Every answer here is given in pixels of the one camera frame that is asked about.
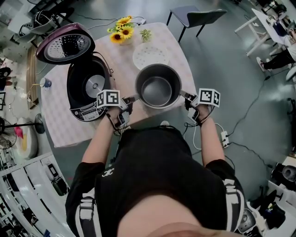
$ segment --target green succulent plant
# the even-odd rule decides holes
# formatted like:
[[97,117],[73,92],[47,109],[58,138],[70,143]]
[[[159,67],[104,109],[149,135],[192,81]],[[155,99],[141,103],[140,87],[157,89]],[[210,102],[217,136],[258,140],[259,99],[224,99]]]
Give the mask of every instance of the green succulent plant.
[[148,42],[151,39],[151,31],[144,29],[143,31],[140,31],[140,34],[142,35],[142,41],[143,42]]

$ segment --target metal rack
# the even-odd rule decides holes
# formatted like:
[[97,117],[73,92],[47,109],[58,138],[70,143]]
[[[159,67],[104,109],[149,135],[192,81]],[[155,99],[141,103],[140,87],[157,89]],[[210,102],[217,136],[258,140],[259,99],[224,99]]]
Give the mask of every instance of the metal rack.
[[[0,224],[7,223],[14,216],[29,235],[42,237],[45,230],[50,236],[73,237],[66,222],[65,200],[67,195],[59,196],[46,174],[48,164],[53,164],[59,177],[63,175],[52,153],[24,161],[0,171],[0,193],[6,206],[0,211]],[[19,192],[15,192],[5,177],[11,174]],[[22,207],[30,208],[38,221],[33,225],[22,212]]]

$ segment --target sunflower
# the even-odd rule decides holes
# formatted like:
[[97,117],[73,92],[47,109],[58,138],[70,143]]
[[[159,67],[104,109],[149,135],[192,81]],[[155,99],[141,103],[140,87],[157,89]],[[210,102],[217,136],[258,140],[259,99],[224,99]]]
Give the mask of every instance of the sunflower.
[[118,43],[118,44],[125,41],[125,39],[123,37],[121,37],[121,34],[119,34],[119,32],[112,33],[110,35],[110,40],[111,40],[111,42]]
[[117,26],[116,26],[116,30],[117,30],[117,31],[121,30],[121,27],[122,27],[121,25],[117,25]]
[[130,26],[123,26],[122,30],[119,32],[122,38],[129,39],[134,33],[134,29]]
[[131,20],[131,18],[129,18],[129,17],[121,18],[119,21],[117,21],[117,25],[124,25],[126,23],[129,23],[130,20]]

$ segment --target blue and white cup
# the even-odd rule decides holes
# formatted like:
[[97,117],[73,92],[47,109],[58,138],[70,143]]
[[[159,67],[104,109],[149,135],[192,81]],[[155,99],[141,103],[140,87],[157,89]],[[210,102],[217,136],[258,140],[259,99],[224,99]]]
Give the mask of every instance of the blue and white cup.
[[49,88],[51,87],[51,80],[43,77],[41,80],[40,80],[40,87],[44,87],[44,88]]

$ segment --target sunflower center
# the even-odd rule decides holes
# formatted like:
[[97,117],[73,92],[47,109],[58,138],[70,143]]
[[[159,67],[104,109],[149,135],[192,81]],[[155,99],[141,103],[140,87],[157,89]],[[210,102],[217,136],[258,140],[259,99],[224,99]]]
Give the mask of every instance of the sunflower center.
[[117,40],[119,40],[120,39],[120,35],[115,35],[114,38],[117,39]]

